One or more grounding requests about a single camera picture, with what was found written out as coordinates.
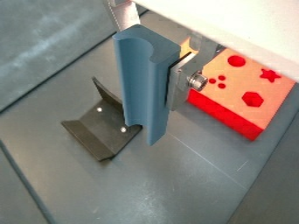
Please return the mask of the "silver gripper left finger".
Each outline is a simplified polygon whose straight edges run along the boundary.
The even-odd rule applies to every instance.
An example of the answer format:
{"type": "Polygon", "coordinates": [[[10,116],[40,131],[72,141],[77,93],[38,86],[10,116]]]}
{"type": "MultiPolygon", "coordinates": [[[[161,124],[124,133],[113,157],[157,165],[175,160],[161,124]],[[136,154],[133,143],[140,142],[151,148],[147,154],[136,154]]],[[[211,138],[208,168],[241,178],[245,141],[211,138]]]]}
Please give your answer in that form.
{"type": "Polygon", "coordinates": [[[131,0],[101,0],[107,8],[116,30],[121,32],[133,25],[140,24],[136,3],[131,0]]]}

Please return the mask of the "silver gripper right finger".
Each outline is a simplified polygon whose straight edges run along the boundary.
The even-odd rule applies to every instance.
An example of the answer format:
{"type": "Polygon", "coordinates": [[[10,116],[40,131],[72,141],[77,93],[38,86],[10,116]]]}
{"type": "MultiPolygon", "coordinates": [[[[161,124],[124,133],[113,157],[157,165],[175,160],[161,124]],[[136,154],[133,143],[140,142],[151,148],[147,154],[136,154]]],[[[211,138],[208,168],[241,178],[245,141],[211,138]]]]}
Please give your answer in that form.
{"type": "Polygon", "coordinates": [[[185,102],[189,89],[201,91],[208,83],[203,68],[225,49],[197,32],[192,32],[181,43],[181,56],[169,66],[165,105],[175,111],[185,102]]]}

